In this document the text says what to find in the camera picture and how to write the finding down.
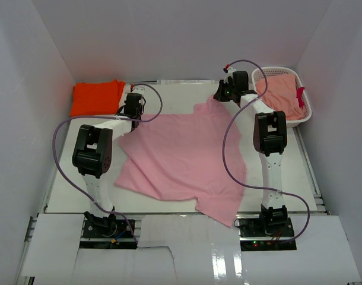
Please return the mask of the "pink t shirt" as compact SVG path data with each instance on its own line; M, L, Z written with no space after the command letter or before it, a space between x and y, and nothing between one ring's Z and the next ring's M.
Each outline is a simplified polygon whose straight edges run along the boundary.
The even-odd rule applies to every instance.
M127 155L115 186L163 201L196 200L196 210L232 226L246 180L241 134L212 97L191 114L162 114L118 139Z

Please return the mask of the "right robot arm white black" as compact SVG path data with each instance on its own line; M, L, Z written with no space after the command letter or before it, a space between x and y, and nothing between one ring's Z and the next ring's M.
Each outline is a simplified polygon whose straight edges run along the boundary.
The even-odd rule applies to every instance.
M250 189L263 190L261 212L253 228L267 237L274 236L287 224L288 214L282 195L281 160L287 146L286 116L282 111L268 107L256 91L249 89L249 76L246 71L224 68L225 79L219 81L214 99L219 102L242 102L253 107L254 131L253 145L259 154L262 166L262 186L239 185Z

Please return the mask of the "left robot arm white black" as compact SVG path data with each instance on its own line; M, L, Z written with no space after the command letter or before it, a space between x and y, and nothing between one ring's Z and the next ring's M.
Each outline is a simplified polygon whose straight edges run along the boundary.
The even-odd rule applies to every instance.
M93 229L104 237L115 235L118 229L105 175L112 163L113 142L138 127L145 103L144 88L135 87L118 109L116 119L81 125L78 131L72 164L86 184L86 193L92 197L90 211L84 215Z

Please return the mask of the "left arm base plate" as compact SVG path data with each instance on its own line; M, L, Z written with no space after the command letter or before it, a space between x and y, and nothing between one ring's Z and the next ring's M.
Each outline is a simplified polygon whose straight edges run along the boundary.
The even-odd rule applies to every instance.
M137 244L125 220L116 220L103 227L84 220L80 249L135 250Z

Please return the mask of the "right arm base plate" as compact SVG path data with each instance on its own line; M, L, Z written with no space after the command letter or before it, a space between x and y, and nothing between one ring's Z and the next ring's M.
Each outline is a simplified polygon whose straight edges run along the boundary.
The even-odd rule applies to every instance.
M295 241L287 242L294 237L290 218L288 218L285 226L270 232L263 230L259 222L258 218L238 218L234 221L234 227L239 230L242 252L297 250Z

